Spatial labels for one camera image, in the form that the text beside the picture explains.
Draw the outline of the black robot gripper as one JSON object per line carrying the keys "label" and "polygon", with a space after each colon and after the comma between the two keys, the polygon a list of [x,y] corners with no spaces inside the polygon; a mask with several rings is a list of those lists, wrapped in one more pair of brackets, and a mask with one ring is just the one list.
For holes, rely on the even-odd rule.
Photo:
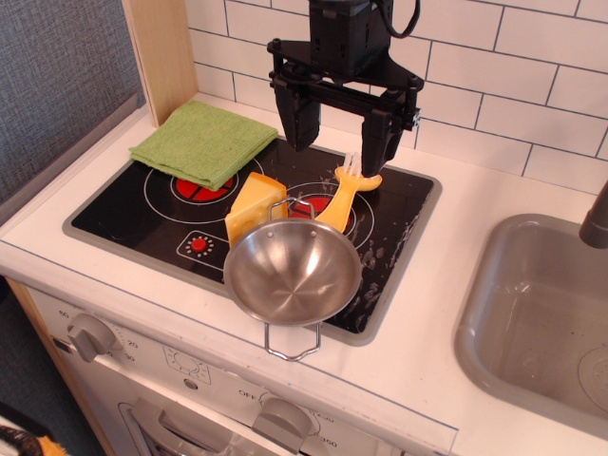
{"label": "black robot gripper", "polygon": [[[362,124],[363,176],[377,175],[394,158],[403,128],[419,123],[417,94],[424,81],[391,59],[390,44],[413,33],[421,9],[416,1],[408,24],[399,31],[392,23],[391,1],[311,1],[307,41],[275,38],[268,43],[276,106],[286,141],[295,151],[316,140],[320,106],[330,105],[358,115],[372,110]],[[351,93],[345,87],[349,83],[383,87],[396,106],[381,111],[381,102]]]}

